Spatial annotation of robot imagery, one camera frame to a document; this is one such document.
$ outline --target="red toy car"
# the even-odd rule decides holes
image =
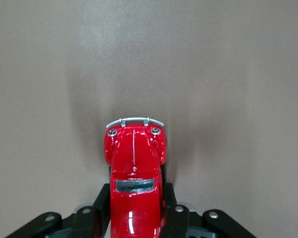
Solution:
[[[126,125],[127,121],[142,123]],[[166,161],[162,127],[163,123],[150,118],[119,119],[107,125],[104,150],[111,171],[112,238],[159,237]]]

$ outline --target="windshield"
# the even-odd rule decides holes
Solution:
[[[153,190],[154,179],[116,180],[118,192],[147,192]]]

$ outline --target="gray background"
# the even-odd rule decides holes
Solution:
[[[0,1],[0,237],[93,202],[130,116],[179,201],[298,238],[298,1]]]

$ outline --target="toy car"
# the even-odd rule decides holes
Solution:
[[[112,238],[159,237],[166,161],[162,127],[150,118],[119,119],[107,125],[104,151],[110,166]]]

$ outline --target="gray surface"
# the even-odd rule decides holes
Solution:
[[[298,1],[0,1],[0,237],[93,202],[131,116],[178,200],[298,238]]]

